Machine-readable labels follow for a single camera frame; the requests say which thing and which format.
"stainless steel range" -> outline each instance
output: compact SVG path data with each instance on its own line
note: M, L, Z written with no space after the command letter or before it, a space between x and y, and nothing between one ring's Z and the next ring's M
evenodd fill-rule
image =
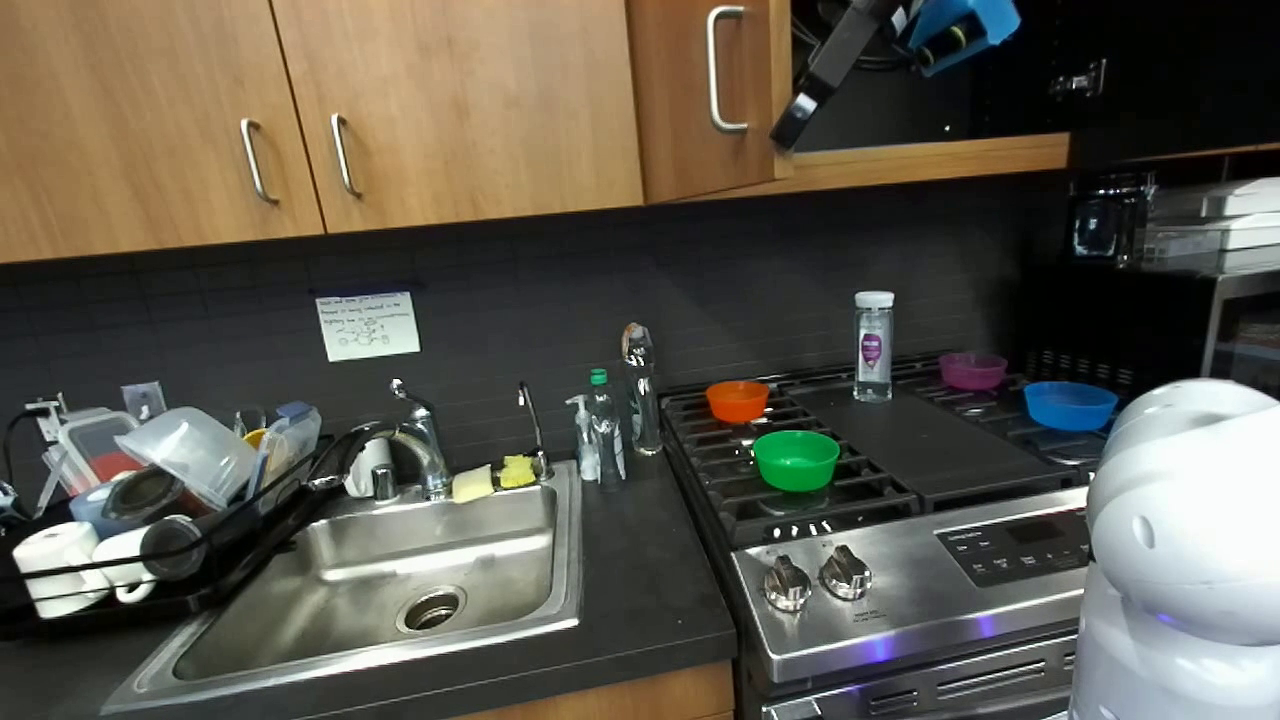
M854 405L846 376L767 376L752 428L698 391L663 399L670 462L731 593L744 716L1047 716L1063 708L1088 565L1085 480L1099 438L1023 420L1020 384L946 391L900 376ZM772 491L752 439L843 443L814 498Z

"yellow sponge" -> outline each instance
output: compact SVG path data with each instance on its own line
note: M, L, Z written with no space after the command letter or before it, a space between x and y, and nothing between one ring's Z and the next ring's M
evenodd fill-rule
M490 498L490 469L469 469L451 478L451 506L472 506L480 498Z
M499 490L522 490L532 480L536 480L532 457L502 457L502 469L495 471Z

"cabinet handle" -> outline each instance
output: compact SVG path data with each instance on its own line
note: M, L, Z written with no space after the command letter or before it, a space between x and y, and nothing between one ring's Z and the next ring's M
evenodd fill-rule
M348 164L348 117L342 111L328 117L328 137L333 137L333 158L335 158L335 182L342 185L348 195L360 195L356 182L353 182L353 164Z
M712 125L731 137L731 134L747 134L747 125L723 119L723 111L720 111L720 53L717 53L717 27L720 27L720 21L727 21L727 15L747 15L747 10L744 10L744 6L717 6L717 10L708 14L708 111L712 111Z
M264 203L278 203L269 193L264 164L255 161L255 134L258 134L258 125L251 117L238 117L238 148L244 148L244 164L249 164L249 185L251 185L251 195L258 195Z

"black backsplash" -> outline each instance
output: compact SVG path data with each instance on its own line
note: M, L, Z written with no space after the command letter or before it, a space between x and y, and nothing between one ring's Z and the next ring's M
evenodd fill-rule
M1061 232L1061 195L928 185L0 269L0 412L47 391L120 407L120 384L162 380L169 405L223 420L301 396L342 428L401 418L404 376L469 464L526 443L526 380L566 454L563 396L614 364L622 319L655 334L660 384L846 364L854 289L900 293L905 357L1002 347L1020 258ZM401 289L420 357L328 364L310 295Z

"white robot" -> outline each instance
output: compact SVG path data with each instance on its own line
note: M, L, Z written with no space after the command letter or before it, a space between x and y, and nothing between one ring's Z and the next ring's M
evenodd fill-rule
M1233 380L1131 399L1088 491L1071 720L1280 720L1280 405Z

